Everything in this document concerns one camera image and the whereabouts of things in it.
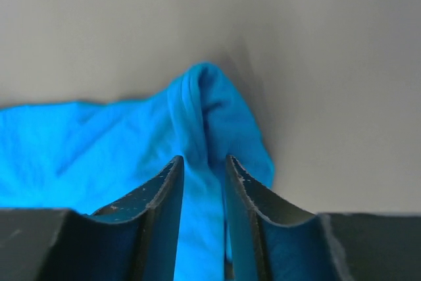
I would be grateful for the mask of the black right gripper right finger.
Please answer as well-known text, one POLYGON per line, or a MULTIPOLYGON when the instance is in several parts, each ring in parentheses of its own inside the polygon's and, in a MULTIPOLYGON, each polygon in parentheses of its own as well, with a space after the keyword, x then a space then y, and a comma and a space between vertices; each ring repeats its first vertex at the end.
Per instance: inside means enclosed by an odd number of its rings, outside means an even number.
POLYGON ((418 213, 313 214, 226 158, 237 280, 419 280, 418 213))

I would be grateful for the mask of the blue t shirt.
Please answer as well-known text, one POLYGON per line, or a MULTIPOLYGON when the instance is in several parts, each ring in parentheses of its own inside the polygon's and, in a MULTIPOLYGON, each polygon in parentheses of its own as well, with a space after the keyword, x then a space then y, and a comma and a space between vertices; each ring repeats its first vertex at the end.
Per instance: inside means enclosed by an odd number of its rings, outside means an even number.
POLYGON ((1 111, 1 206, 92 213, 184 158, 176 280, 223 280, 225 159, 265 185, 274 165, 246 102, 215 65, 200 63, 145 100, 61 103, 1 111))

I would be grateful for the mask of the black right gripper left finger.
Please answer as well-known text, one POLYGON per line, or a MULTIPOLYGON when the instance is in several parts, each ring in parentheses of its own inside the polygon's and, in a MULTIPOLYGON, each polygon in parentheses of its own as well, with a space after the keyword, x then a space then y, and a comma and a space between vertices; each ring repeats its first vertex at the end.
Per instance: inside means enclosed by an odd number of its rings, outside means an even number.
POLYGON ((1 209, 2 280, 172 280, 184 160, 92 215, 1 209))

